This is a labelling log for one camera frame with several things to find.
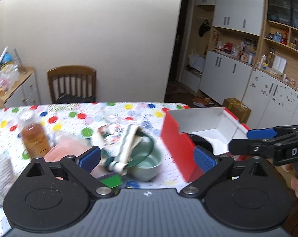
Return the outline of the pink mesh bath pouf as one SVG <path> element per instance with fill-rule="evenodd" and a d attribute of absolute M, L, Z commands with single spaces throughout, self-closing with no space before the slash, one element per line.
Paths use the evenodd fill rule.
<path fill-rule="evenodd" d="M 63 157 L 74 155 L 78 165 L 95 178 L 104 176 L 107 171 L 101 166 L 101 150 L 88 144 L 88 141 L 63 137 L 45 156 L 46 162 L 59 162 Z"/>

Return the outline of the white fluffy sock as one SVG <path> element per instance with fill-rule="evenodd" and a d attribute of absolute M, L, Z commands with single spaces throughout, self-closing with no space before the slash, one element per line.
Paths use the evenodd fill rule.
<path fill-rule="evenodd" d="M 5 196 L 16 180 L 11 159 L 0 154 L 0 207 L 3 206 Z"/>

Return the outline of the green purple scrub sponge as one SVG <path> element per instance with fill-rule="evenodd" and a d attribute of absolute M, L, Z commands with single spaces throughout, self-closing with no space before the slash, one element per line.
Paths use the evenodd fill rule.
<path fill-rule="evenodd" d="M 105 174 L 104 176 L 98 177 L 97 179 L 111 189 L 117 188 L 124 184 L 122 177 L 114 172 Z"/>

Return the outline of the brown cardboard box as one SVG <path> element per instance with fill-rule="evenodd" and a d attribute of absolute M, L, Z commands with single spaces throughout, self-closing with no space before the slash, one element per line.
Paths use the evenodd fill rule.
<path fill-rule="evenodd" d="M 242 124 L 246 124 L 248 118 L 250 117 L 251 109 L 244 105 L 236 98 L 224 99 L 223 107 L 227 108 L 231 113 L 233 113 Z"/>

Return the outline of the red white cardboard box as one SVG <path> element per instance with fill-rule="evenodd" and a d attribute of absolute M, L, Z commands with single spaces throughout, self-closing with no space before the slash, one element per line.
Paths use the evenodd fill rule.
<path fill-rule="evenodd" d="M 245 139 L 249 128 L 226 108 L 169 110 L 166 112 L 161 139 L 186 182 L 203 172 L 193 160 L 194 142 L 189 134 L 207 140 L 214 155 L 229 152 L 232 139 Z"/>

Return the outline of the amber liquid plastic bottle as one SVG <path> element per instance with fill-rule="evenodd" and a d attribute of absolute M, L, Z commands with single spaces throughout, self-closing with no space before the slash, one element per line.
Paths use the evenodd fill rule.
<path fill-rule="evenodd" d="M 50 143 L 42 124 L 32 110 L 25 110 L 19 116 L 21 138 L 30 158 L 45 157 Z"/>

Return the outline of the black fabric item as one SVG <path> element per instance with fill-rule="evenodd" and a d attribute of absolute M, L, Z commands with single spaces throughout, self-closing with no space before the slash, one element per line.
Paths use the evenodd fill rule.
<path fill-rule="evenodd" d="M 187 135 L 197 147 L 200 147 L 200 149 L 202 150 L 207 150 L 208 152 L 213 153 L 213 146 L 208 140 L 192 133 L 188 133 Z"/>

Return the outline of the pale green ceramic mug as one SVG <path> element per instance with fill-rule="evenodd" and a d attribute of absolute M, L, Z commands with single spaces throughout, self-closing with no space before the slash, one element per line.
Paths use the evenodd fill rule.
<path fill-rule="evenodd" d="M 154 145 L 152 152 L 148 154 L 149 145 L 149 138 L 143 137 L 131 153 L 131 159 L 145 158 L 138 165 L 128 169 L 128 176 L 140 182 L 147 182 L 154 179 L 162 168 L 163 154 L 161 150 Z"/>

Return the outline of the white drawer sideboard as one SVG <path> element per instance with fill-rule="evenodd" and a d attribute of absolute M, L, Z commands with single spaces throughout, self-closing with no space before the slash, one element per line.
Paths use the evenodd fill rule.
<path fill-rule="evenodd" d="M 0 109 L 40 104 L 35 68 L 31 66 L 27 66 L 26 72 L 20 74 L 8 93 L 0 96 Z"/>

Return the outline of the brown wooden chair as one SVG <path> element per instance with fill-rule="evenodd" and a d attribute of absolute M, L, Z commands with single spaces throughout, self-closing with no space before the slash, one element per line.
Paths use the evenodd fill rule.
<path fill-rule="evenodd" d="M 97 71 L 89 66 L 66 65 L 47 72 L 53 104 L 94 103 Z"/>

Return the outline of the black hanging bag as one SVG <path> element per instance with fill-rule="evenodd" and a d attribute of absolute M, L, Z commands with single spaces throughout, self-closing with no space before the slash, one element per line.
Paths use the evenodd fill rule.
<path fill-rule="evenodd" d="M 208 19 L 205 19 L 204 22 L 200 25 L 198 30 L 198 35 L 202 38 L 206 32 L 209 32 L 211 30 L 210 23 Z"/>

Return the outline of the clear plastic bag pile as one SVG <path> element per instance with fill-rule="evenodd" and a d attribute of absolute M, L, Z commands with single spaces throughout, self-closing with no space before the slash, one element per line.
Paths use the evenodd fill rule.
<path fill-rule="evenodd" d="M 15 64 L 7 64 L 0 70 L 0 96 L 11 91 L 12 86 L 18 80 L 20 73 Z"/>

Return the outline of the white wall cabinet unit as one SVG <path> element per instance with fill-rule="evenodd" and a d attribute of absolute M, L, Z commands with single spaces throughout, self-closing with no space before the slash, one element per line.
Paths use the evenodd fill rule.
<path fill-rule="evenodd" d="M 180 83 L 197 106 L 236 98 L 251 128 L 298 125 L 298 0 L 183 0 Z M 211 30 L 201 38 L 200 25 Z"/>

